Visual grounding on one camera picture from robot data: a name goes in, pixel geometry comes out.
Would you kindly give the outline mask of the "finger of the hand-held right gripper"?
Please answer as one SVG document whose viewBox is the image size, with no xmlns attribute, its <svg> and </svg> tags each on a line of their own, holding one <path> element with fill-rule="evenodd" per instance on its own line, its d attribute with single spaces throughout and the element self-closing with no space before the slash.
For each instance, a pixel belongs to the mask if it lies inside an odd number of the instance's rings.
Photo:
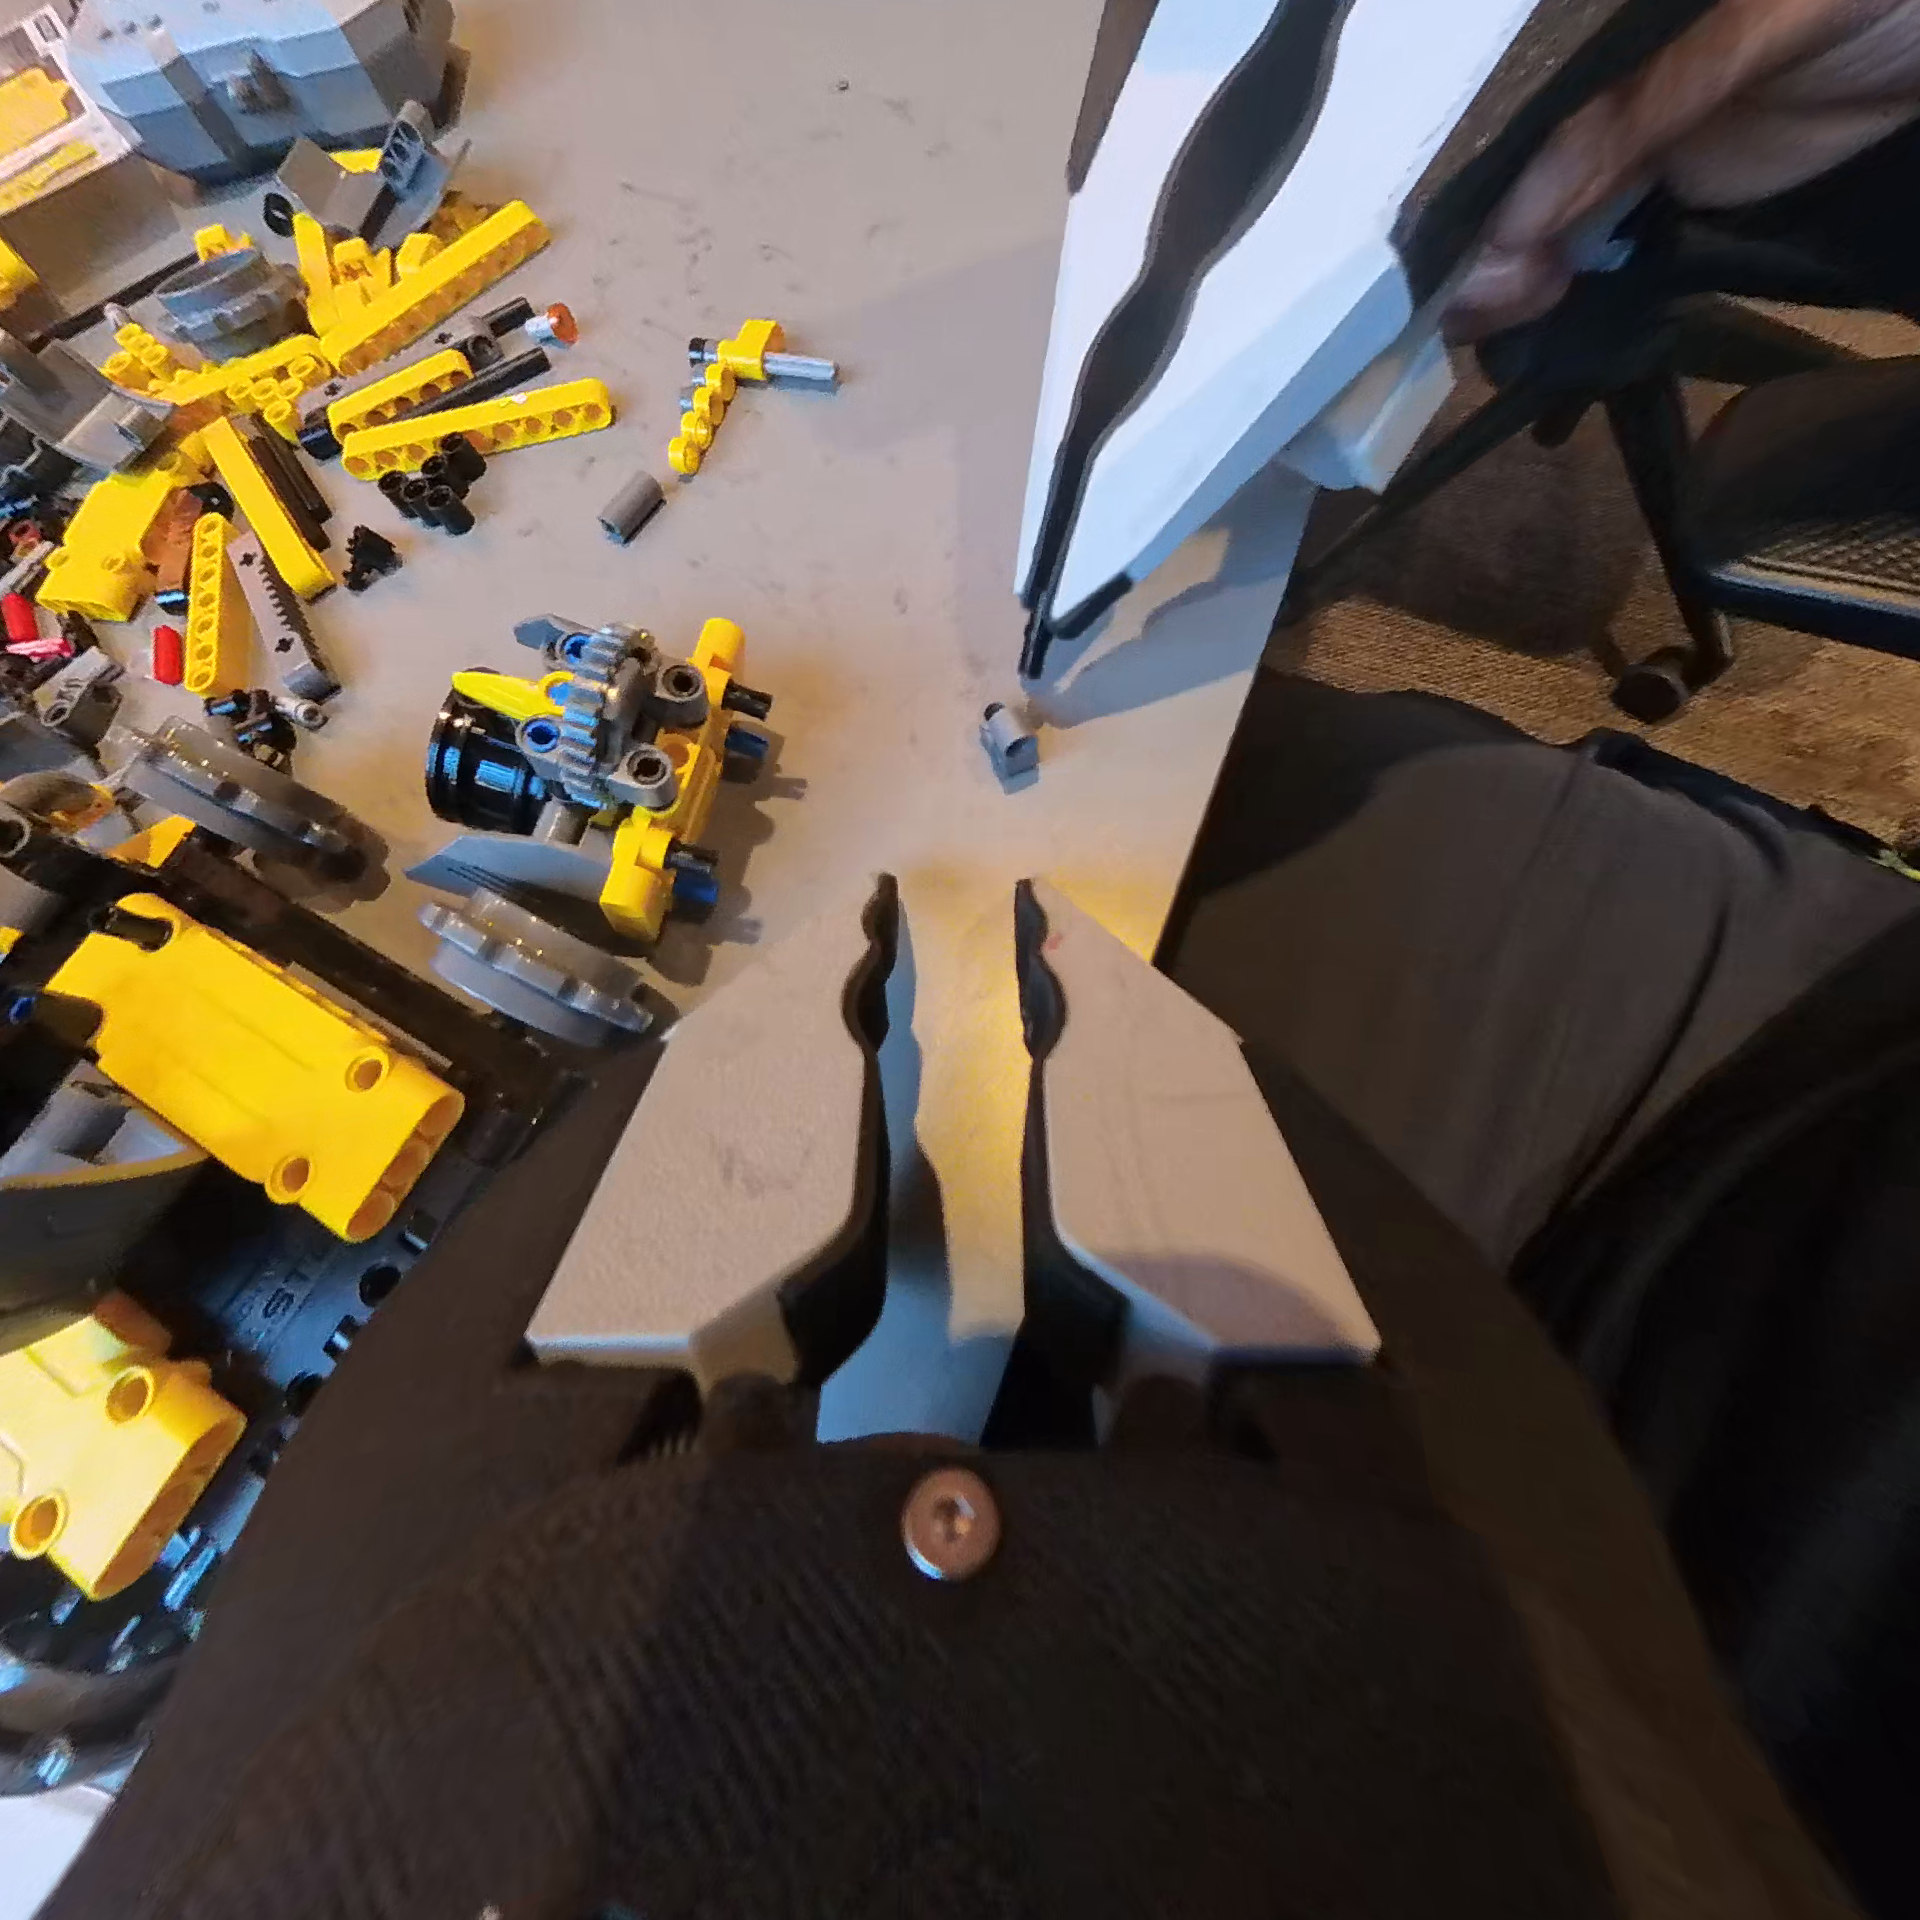
<svg viewBox="0 0 1920 1920">
<path fill-rule="evenodd" d="M 1518 37 L 1522 3 L 1297 8 L 1297 163 L 1198 289 L 1158 387 L 1095 461 L 1089 548 L 1144 579 L 1409 324 L 1409 187 Z"/>
<path fill-rule="evenodd" d="M 1022 681 L 1135 581 L 1135 554 L 1066 581 L 1096 532 L 1096 458 L 1158 387 L 1202 280 L 1296 163 L 1296 5 L 1106 8 L 1071 139 L 1014 568 Z"/>
</svg>

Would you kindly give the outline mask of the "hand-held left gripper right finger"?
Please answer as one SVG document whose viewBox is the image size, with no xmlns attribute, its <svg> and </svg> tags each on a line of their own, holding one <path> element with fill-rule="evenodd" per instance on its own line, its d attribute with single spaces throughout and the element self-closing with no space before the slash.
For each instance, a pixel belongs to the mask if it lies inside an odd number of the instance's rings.
<svg viewBox="0 0 1920 1920">
<path fill-rule="evenodd" d="M 1046 880 L 1014 889 L 1023 1327 L 1066 1380 L 1364 1368 L 1380 1336 L 1241 1041 Z"/>
</svg>

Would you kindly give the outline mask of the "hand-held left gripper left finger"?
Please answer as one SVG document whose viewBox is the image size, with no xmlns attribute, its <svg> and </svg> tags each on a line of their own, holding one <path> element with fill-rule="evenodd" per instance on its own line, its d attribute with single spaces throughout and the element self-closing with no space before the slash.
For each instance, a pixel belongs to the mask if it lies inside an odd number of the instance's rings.
<svg viewBox="0 0 1920 1920">
<path fill-rule="evenodd" d="M 815 1389 L 876 1331 L 898 925 L 870 877 L 673 1024 L 526 1329 L 541 1364 Z"/>
</svg>

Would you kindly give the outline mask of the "small yellow toy beam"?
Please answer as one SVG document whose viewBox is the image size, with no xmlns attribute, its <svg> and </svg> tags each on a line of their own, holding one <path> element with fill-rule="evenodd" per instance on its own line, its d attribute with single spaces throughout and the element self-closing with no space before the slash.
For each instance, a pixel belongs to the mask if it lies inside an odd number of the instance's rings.
<svg viewBox="0 0 1920 1920">
<path fill-rule="evenodd" d="M 664 465 L 676 481 L 690 481 L 743 393 L 820 399 L 838 387 L 841 368 L 829 357 L 794 351 L 778 321 L 746 317 L 724 339 L 690 339 L 688 384 L 679 399 L 679 426 L 664 447 Z"/>
</svg>

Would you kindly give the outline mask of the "pile of toy parts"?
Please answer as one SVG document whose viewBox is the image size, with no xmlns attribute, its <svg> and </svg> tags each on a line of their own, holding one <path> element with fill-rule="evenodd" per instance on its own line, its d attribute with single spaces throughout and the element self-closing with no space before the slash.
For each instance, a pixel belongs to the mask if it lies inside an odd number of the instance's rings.
<svg viewBox="0 0 1920 1920">
<path fill-rule="evenodd" d="M 605 379 L 559 376 L 572 313 L 496 299 L 550 231 L 466 200 L 461 156 L 418 100 L 375 146 L 300 138 L 257 204 L 287 259 L 206 225 L 127 289 L 149 324 L 94 312 L 104 359 L 66 328 L 4 337 L 4 777 L 100 756 L 125 667 L 100 629 L 141 616 L 151 676 L 284 767 L 342 695 L 310 610 L 401 560 L 372 525 L 332 532 L 319 469 L 461 538 L 492 461 L 614 426 Z"/>
</svg>

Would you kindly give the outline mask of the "grey desk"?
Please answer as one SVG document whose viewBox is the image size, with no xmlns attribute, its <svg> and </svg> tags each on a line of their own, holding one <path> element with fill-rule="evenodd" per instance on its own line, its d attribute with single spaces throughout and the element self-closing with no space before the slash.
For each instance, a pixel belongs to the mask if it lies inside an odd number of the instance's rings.
<svg viewBox="0 0 1920 1920">
<path fill-rule="evenodd" d="M 870 873 L 902 940 L 882 1051 L 888 1292 L 826 1384 L 820 1437 L 974 1437 L 1018 1308 L 1023 1048 L 1014 885 L 1045 877 L 1151 953 L 1277 607 L 1273 484 L 1188 540 L 1030 695 L 1040 777 L 975 738 L 1018 706 L 1016 528 L 1100 5 L 454 5 L 458 172 L 550 242 L 498 298 L 564 301 L 561 378 L 610 431 L 518 450 L 469 538 L 406 544 L 312 625 L 342 676 L 306 783 L 392 863 L 442 842 L 422 799 L 448 675 L 512 666 L 512 625 L 626 617 L 669 645 L 746 634 L 776 756 L 712 813 L 727 895 L 660 946 L 692 1005 Z M 688 341 L 778 321 L 832 395 L 743 393 L 676 481 Z"/>
</svg>

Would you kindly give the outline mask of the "person's right hand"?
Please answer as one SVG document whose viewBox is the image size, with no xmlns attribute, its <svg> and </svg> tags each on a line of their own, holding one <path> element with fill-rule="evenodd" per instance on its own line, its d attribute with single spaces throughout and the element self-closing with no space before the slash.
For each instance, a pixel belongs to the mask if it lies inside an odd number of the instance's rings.
<svg viewBox="0 0 1920 1920">
<path fill-rule="evenodd" d="M 1805 185 L 1916 119 L 1916 3 L 1721 3 L 1577 107 L 1529 161 L 1446 309 L 1471 346 L 1552 312 L 1604 211 L 1664 187 L 1740 208 Z"/>
</svg>

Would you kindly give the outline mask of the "yellow grey wheel assembly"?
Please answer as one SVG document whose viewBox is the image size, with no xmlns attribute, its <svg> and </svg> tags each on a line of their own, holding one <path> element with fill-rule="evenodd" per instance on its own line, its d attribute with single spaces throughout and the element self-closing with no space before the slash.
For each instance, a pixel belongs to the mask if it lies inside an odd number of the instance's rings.
<svg viewBox="0 0 1920 1920">
<path fill-rule="evenodd" d="M 418 919 L 446 986 L 599 1049 L 650 1024 L 639 960 L 666 924 L 717 904 L 712 809 L 761 772 L 773 697 L 724 616 L 681 656 L 626 621 L 532 616 L 514 637 L 529 672 L 448 681 L 422 753 L 448 839 L 405 876 L 430 895 Z"/>
</svg>

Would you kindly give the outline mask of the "black office chair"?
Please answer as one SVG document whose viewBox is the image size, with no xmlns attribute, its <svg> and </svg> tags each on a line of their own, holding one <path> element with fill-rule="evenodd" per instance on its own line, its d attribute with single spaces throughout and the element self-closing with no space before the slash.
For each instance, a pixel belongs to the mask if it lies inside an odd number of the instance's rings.
<svg viewBox="0 0 1920 1920">
<path fill-rule="evenodd" d="M 1366 543 L 1504 444 L 1556 447 L 1604 413 L 1685 626 L 1616 676 L 1621 713 L 1678 716 L 1729 667 L 1736 619 L 1916 660 L 1916 355 L 1860 357 L 1762 305 L 1838 309 L 1842 291 L 1641 265 L 1480 343 L 1488 403 L 1293 570 L 1279 621 L 1335 599 Z"/>
</svg>

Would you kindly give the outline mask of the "yellow black toy vehicle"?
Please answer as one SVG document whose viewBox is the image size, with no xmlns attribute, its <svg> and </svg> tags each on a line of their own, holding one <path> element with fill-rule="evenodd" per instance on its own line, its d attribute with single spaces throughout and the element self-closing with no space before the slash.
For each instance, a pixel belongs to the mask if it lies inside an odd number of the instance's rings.
<svg viewBox="0 0 1920 1920">
<path fill-rule="evenodd" d="M 182 723 L 4 751 L 2 1788 L 114 1785 L 287 1440 L 577 1056 L 356 940 L 386 851 Z"/>
</svg>

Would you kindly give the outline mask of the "grey toy battery box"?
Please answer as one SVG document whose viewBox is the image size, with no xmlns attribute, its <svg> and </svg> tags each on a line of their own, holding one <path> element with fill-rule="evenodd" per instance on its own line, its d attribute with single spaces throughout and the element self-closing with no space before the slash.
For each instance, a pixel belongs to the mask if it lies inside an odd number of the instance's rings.
<svg viewBox="0 0 1920 1920">
<path fill-rule="evenodd" d="M 302 138 L 367 149 L 440 100 L 449 3 L 85 3 L 64 50 L 85 97 L 161 172 L 223 184 Z"/>
</svg>

